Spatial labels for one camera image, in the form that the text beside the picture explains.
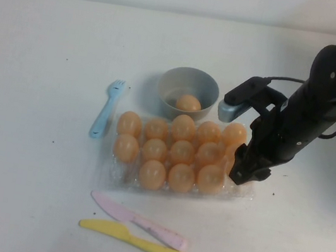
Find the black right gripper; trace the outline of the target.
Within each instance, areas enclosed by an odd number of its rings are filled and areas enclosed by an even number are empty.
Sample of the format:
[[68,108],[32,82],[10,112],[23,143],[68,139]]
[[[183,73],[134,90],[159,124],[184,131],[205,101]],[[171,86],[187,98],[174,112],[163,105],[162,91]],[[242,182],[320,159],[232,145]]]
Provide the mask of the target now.
[[238,146],[234,152],[229,177],[236,185],[264,181],[271,176],[271,167],[291,160],[285,147],[287,140],[280,135],[280,125],[279,110],[275,108],[253,121],[249,144]]

